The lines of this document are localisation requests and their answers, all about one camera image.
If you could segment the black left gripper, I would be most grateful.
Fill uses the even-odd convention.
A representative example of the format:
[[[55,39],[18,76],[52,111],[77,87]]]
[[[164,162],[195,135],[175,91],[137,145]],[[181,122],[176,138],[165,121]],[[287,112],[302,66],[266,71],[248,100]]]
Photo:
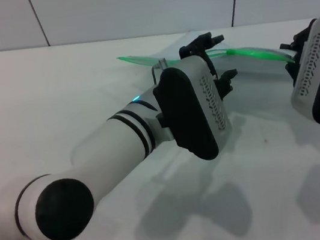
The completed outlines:
[[[208,65],[208,68],[213,76],[213,80],[221,100],[223,100],[233,90],[231,80],[238,74],[238,71],[236,69],[225,71],[218,79],[214,64],[207,55],[206,51],[212,49],[223,40],[223,35],[213,37],[211,33],[202,34],[195,38],[188,45],[182,46],[179,49],[179,55],[181,59],[194,55],[203,56],[203,59]]]

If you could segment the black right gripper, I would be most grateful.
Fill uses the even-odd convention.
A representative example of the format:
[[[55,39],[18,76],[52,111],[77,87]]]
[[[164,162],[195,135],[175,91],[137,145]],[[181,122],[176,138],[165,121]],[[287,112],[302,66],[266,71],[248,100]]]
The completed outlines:
[[[308,41],[310,30],[312,29],[312,26],[315,22],[315,19],[311,20],[308,27],[300,31],[298,34],[296,34],[293,37],[293,42],[286,44],[281,43],[279,48],[283,50],[290,50],[290,51],[297,51],[298,57],[294,57],[292,61],[287,62],[285,65],[285,69],[291,79],[293,80],[292,85],[295,86],[297,78],[298,78],[298,72],[300,70],[300,56],[303,51],[303,47],[305,42]]]

